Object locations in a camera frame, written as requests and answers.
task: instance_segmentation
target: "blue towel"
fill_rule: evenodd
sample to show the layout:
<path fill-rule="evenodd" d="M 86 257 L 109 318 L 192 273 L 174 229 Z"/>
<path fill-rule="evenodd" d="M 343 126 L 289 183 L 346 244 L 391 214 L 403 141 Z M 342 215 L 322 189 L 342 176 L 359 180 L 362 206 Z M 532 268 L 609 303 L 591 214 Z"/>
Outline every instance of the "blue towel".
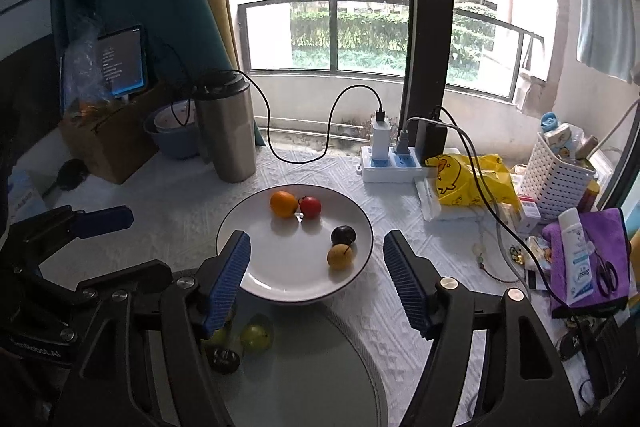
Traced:
<path fill-rule="evenodd" d="M 631 0 L 582 0 L 578 60 L 631 82 L 636 28 Z"/>

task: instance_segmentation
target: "table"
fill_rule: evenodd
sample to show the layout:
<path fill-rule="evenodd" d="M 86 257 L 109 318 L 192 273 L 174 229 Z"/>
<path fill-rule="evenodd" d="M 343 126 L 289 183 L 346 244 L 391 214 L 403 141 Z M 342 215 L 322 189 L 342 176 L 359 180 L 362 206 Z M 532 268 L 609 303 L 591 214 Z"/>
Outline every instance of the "table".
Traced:
<path fill-rule="evenodd" d="M 280 152 L 287 159 L 312 157 L 302 152 Z M 412 330 L 382 257 L 383 238 L 399 229 L 417 255 L 428 257 L 443 276 L 452 276 L 474 291 L 502 295 L 513 285 L 482 272 L 472 252 L 483 243 L 488 270 L 503 280 L 514 280 L 495 240 L 490 217 L 426 222 L 414 184 L 364 184 L 356 174 L 359 158 L 326 156 L 295 166 L 280 162 L 267 149 L 257 155 L 257 173 L 241 184 L 225 184 L 199 158 L 182 162 L 158 154 L 125 184 L 112 185 L 90 176 L 76 190 L 63 193 L 55 206 L 71 204 L 87 212 L 126 204 L 135 217 L 129 230 L 84 241 L 76 240 L 42 264 L 44 277 L 70 289 L 84 279 L 124 267 L 160 259 L 174 271 L 197 267 L 215 248 L 218 227 L 226 213 L 245 197 L 267 187 L 315 184 L 348 195 L 369 216 L 374 247 L 369 264 L 347 288 L 327 304 L 359 335 L 382 376 L 388 402 L 389 425 L 396 427 L 414 394 L 431 342 Z M 509 243 L 504 239 L 507 248 Z M 548 299 L 533 295 L 532 304 L 553 342 L 566 331 L 564 322 L 550 318 Z M 469 419 L 482 372 L 484 333 L 474 332 L 465 388 L 455 425 Z M 588 378 L 582 355 L 564 365 L 580 411 L 580 383 Z"/>

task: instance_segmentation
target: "red tomato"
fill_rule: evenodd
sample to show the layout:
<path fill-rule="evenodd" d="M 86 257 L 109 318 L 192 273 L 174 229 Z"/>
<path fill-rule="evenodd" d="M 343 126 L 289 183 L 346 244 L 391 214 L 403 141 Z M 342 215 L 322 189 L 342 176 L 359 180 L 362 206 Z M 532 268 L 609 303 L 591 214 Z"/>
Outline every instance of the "red tomato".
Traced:
<path fill-rule="evenodd" d="M 300 204 L 300 212 L 302 212 L 303 216 L 307 219 L 314 219 L 322 212 L 322 204 L 320 204 L 318 198 L 305 196 L 298 203 Z"/>

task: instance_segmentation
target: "yellow plastic bag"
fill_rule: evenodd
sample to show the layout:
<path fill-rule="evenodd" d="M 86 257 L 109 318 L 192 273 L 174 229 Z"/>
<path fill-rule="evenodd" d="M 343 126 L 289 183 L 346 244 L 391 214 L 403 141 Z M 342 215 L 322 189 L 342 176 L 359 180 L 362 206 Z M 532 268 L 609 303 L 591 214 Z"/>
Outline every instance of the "yellow plastic bag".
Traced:
<path fill-rule="evenodd" d="M 457 206 L 473 206 L 483 204 L 471 172 L 468 156 L 460 154 L 443 154 L 429 158 L 427 166 L 438 168 L 436 188 L 440 204 L 452 204 Z M 478 158 L 478 166 L 482 169 L 482 175 L 492 195 L 498 203 L 518 204 L 518 197 L 511 183 L 509 169 L 504 166 L 502 159 L 497 154 L 488 154 Z M 487 194 L 482 180 L 478 176 L 482 192 L 488 201 L 491 196 Z"/>

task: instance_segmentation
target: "tablet screen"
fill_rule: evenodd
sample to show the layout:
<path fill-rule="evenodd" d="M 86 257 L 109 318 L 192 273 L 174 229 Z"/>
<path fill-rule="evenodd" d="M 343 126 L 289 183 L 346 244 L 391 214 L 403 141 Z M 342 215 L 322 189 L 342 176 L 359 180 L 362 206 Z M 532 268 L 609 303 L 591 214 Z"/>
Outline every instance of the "tablet screen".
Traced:
<path fill-rule="evenodd" d="M 124 96 L 145 85 L 139 27 L 98 38 L 98 57 L 113 96 Z"/>

